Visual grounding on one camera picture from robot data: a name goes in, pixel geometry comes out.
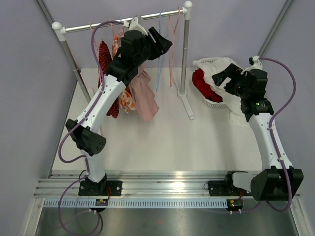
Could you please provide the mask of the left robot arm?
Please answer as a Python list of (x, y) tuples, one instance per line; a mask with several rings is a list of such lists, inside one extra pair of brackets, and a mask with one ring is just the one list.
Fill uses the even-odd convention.
[(87, 175), (80, 182), (80, 196), (120, 195), (116, 187), (121, 188), (122, 183), (107, 181), (100, 155), (106, 145), (106, 138), (99, 135), (98, 131), (114, 101), (138, 74), (139, 66), (164, 55), (171, 46), (172, 42), (154, 27), (149, 28), (148, 34), (136, 29), (128, 30), (107, 67), (105, 82), (81, 115), (76, 120), (67, 120), (65, 126), (86, 162)]

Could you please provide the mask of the pink skirt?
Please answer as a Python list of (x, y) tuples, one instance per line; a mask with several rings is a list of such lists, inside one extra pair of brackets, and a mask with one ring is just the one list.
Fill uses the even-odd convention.
[(138, 74), (131, 80), (127, 88), (135, 103), (135, 111), (144, 121), (151, 121), (159, 110), (155, 94), (149, 87), (151, 77), (145, 71), (145, 64), (138, 67)]

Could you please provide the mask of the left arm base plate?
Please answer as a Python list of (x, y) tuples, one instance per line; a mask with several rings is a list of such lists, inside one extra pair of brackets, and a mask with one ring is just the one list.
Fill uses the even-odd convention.
[(89, 179), (80, 182), (79, 196), (121, 196), (122, 182), (119, 180), (106, 180), (99, 183)]

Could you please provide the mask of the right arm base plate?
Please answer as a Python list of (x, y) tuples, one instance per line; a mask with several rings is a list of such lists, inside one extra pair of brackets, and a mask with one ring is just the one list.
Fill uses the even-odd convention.
[(207, 182), (209, 195), (213, 197), (244, 197), (251, 196), (251, 192), (235, 187), (224, 180), (210, 180)]

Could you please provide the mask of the white skirt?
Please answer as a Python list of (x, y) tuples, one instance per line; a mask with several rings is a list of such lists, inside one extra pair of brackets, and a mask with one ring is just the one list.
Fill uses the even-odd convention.
[(219, 96), (222, 97), (223, 103), (229, 108), (229, 118), (236, 125), (248, 126), (245, 115), (241, 111), (241, 98), (235, 95), (229, 94), (224, 90), (224, 86), (230, 81), (227, 78), (220, 86), (216, 86), (212, 76), (223, 72), (230, 64), (234, 64), (240, 67), (233, 59), (227, 57), (218, 58), (204, 58), (200, 60), (194, 60), (192, 64), (201, 69), (204, 72), (204, 81), (210, 85), (211, 89)]

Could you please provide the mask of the pink wire hanger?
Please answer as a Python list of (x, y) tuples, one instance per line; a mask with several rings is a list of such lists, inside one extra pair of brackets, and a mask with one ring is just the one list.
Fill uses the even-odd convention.
[(177, 27), (181, 15), (181, 10), (182, 8), (178, 8), (178, 17), (175, 22), (173, 22), (173, 17), (169, 16), (168, 18), (168, 29), (167, 29), (167, 36), (168, 39), (172, 42), (172, 46), (170, 48), (169, 52), (169, 86), (172, 87), (174, 84), (174, 57), (175, 57), (175, 42), (176, 42), (176, 32), (177, 32)]

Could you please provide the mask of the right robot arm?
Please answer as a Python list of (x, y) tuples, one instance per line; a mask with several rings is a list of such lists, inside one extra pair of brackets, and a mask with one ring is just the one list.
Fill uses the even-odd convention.
[(241, 111), (254, 133), (262, 163), (257, 175), (230, 172), (231, 178), (223, 183), (224, 191), (234, 195), (244, 189), (257, 201), (291, 201), (304, 175), (293, 167), (280, 142), (272, 104), (265, 98), (267, 72), (258, 68), (244, 71), (230, 64), (212, 78), (217, 86), (229, 79), (224, 90), (241, 99)]

